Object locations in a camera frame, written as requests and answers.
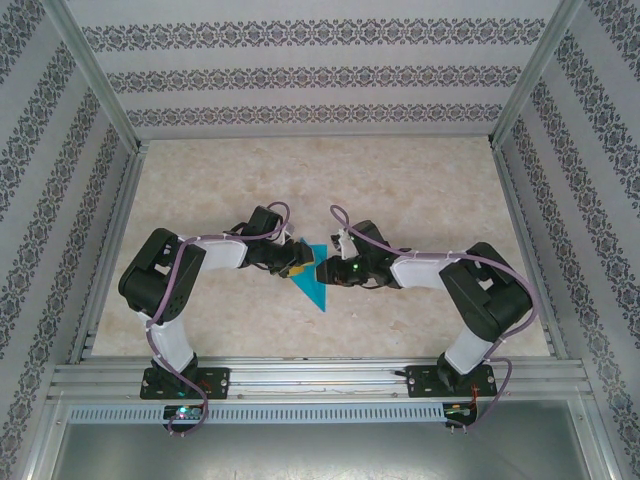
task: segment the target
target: wall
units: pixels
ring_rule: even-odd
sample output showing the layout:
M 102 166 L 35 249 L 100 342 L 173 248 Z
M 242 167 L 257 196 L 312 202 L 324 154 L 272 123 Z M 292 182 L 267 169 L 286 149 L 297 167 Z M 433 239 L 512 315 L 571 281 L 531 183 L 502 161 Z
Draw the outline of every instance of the wall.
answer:
M 488 134 L 558 0 L 69 0 L 143 139 Z
M 638 2 L 585 2 L 502 153 L 571 356 L 640 478 Z
M 0 1 L 0 479 L 67 359 L 129 154 L 35 0 Z

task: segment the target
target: teal triangle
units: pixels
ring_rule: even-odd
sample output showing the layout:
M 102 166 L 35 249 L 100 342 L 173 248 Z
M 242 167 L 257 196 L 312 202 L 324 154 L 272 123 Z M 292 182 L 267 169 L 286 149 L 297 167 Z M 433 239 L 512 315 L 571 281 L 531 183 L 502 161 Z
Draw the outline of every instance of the teal triangle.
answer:
M 301 238 L 300 241 L 307 243 L 304 238 Z M 313 250 L 313 266 L 309 265 L 301 274 L 291 277 L 291 280 L 293 280 L 293 283 L 295 283 L 320 310 L 326 312 L 327 286 L 316 280 L 316 267 L 327 259 L 328 249 L 326 245 L 309 246 Z

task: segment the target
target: black mounting bracket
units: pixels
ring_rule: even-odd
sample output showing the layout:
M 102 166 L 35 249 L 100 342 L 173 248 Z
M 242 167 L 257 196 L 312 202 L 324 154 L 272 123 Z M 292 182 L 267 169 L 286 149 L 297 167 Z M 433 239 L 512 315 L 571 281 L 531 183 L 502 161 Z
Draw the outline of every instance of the black mounting bracket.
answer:
M 191 378 L 207 394 L 209 400 L 225 400 L 229 393 L 230 376 L 231 370 L 228 368 L 198 367 Z M 151 367 L 144 371 L 140 398 L 142 400 L 199 400 L 200 395 L 182 383 L 165 381 L 159 367 Z
M 446 422 L 446 427 L 462 428 L 469 426 L 478 419 L 478 408 L 475 402 L 469 403 L 443 403 L 444 416 L 451 422 Z
M 442 383 L 438 377 L 437 365 L 409 365 L 398 375 L 406 377 L 409 398 L 451 398 L 451 397 L 494 397 L 498 393 L 493 368 L 480 365 L 465 376 L 455 392 Z
M 173 419 L 171 430 L 177 433 L 191 430 L 204 413 L 201 404 L 167 405 L 162 411 L 162 425 L 169 431 L 169 422 Z

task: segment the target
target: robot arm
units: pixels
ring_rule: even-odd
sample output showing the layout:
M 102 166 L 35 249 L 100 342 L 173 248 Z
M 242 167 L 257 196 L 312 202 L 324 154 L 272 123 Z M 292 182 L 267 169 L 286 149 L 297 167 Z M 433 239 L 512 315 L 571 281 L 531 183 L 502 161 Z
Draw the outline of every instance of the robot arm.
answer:
M 369 220 L 353 227 L 363 235 L 387 245 Z M 365 288 L 429 287 L 446 289 L 458 308 L 465 327 L 438 359 L 438 377 L 455 390 L 464 385 L 476 367 L 512 325 L 532 307 L 527 291 L 507 273 L 479 262 L 455 258 L 430 259 L 412 256 L 410 249 L 399 256 L 352 236 L 345 229 L 332 240 L 341 256 L 334 256 L 316 269 L 318 281 Z M 468 255 L 509 264 L 488 243 L 477 243 Z M 370 281 L 375 285 L 368 287 Z
M 187 340 L 182 311 L 200 271 L 256 265 L 272 275 L 286 278 L 313 263 L 313 250 L 305 243 L 294 241 L 286 228 L 274 235 L 275 238 L 242 240 L 268 234 L 282 222 L 278 213 L 259 206 L 248 222 L 238 224 L 221 238 L 198 239 L 184 249 L 171 296 L 150 330 L 163 360 L 185 378 L 193 380 L 197 356 Z M 156 229 L 120 279 L 119 293 L 145 324 L 158 311 L 178 249 L 184 241 L 169 230 Z M 178 389 L 185 387 L 156 356 L 152 364 L 160 383 L 172 384 Z

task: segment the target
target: beige surface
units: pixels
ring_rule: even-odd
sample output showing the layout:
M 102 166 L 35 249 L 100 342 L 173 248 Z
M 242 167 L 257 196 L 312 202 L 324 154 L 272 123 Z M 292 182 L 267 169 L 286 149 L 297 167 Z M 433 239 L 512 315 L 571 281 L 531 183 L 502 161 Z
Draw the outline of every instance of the beige surface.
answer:
M 150 354 L 116 287 L 154 228 L 219 233 L 274 200 L 289 203 L 295 234 L 310 243 L 330 244 L 338 224 L 328 209 L 338 203 L 394 246 L 464 250 L 484 240 L 524 272 L 484 138 L 154 141 L 94 355 Z M 445 291 L 328 287 L 322 313 L 290 280 L 253 267 L 201 273 L 185 315 L 196 352 L 222 356 L 435 356 L 463 325 Z M 548 355 L 540 325 L 500 352 Z

